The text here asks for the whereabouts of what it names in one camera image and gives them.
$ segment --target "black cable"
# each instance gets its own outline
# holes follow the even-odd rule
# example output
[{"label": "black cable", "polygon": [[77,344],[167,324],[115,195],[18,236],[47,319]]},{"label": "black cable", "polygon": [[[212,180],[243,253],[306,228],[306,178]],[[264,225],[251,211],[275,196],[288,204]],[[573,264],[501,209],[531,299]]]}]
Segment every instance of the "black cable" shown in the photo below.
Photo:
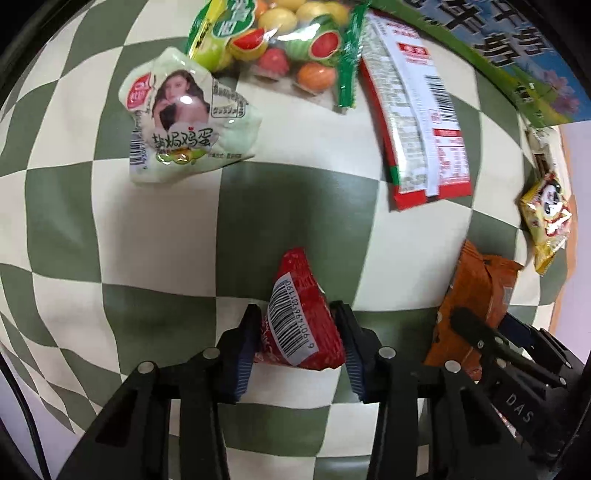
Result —
[{"label": "black cable", "polygon": [[18,405],[21,407],[22,414],[25,416],[25,421],[27,422],[27,427],[29,428],[29,434],[31,435],[31,441],[33,442],[33,448],[35,449],[35,455],[37,455],[37,462],[39,462],[39,468],[41,469],[41,476],[43,477],[43,480],[51,480],[49,467],[47,466],[47,460],[45,458],[45,453],[43,452],[43,445],[41,444],[41,438],[39,437],[39,432],[37,431],[35,419],[33,418],[33,414],[29,409],[25,395],[22,394],[21,387],[18,386],[17,379],[14,378],[10,367],[6,363],[6,360],[1,353],[0,371],[2,371],[4,378],[6,378],[8,385],[10,385],[12,393],[14,393],[14,396],[18,401]]}]

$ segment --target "barcode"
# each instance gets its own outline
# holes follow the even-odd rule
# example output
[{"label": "barcode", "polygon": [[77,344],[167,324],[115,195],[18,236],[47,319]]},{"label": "barcode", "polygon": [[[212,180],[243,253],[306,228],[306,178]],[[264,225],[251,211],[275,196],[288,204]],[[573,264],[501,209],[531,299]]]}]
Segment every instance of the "barcode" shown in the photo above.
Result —
[{"label": "barcode", "polygon": [[450,98],[443,81],[433,75],[425,75],[429,89],[437,101],[441,118],[447,122],[457,123],[456,113],[453,109],[452,99]]},{"label": "barcode", "polygon": [[129,163],[131,165],[144,164],[146,162],[146,147],[142,138],[142,129],[139,124],[140,113],[135,113],[135,128],[131,132],[129,140]]},{"label": "barcode", "polygon": [[290,273],[275,282],[267,319],[279,350],[291,365],[299,365],[318,351]]}]

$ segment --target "screw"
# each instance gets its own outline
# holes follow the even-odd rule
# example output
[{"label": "screw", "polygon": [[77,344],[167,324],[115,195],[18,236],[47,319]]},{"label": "screw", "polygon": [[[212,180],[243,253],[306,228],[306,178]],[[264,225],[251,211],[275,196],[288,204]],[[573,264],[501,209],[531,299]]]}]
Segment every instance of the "screw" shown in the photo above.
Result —
[{"label": "screw", "polygon": [[138,372],[141,374],[149,374],[154,369],[152,362],[141,362],[138,365]]},{"label": "screw", "polygon": [[207,360],[213,360],[215,358],[217,358],[218,356],[220,356],[220,350],[215,348],[214,346],[211,346],[209,348],[206,348],[203,352],[202,352],[203,358],[207,359]]},{"label": "screw", "polygon": [[382,358],[391,359],[396,356],[396,350],[394,350],[391,346],[383,346],[378,350],[378,355]]},{"label": "screw", "polygon": [[445,370],[452,374],[457,374],[461,369],[462,367],[455,360],[448,360],[445,362]]}]

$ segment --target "red and white package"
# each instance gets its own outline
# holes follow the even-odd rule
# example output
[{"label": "red and white package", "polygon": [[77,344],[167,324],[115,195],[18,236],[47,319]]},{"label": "red and white package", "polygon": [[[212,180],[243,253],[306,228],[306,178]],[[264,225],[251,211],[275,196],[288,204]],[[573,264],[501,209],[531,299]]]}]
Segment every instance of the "red and white package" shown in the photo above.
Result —
[{"label": "red and white package", "polygon": [[281,259],[261,340],[257,362],[307,370],[345,363],[343,342],[302,248],[287,251]]},{"label": "red and white package", "polygon": [[470,195],[460,125],[418,32],[374,13],[363,32],[360,73],[368,88],[399,210]]}]

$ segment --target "wall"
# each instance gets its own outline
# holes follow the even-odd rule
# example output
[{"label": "wall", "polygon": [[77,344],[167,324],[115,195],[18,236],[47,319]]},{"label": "wall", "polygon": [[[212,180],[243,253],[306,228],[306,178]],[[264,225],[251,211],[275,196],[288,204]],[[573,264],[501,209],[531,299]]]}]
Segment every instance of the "wall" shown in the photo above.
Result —
[{"label": "wall", "polygon": [[591,351],[591,121],[564,125],[571,187],[577,199],[577,267],[564,287],[557,338],[583,363]]}]

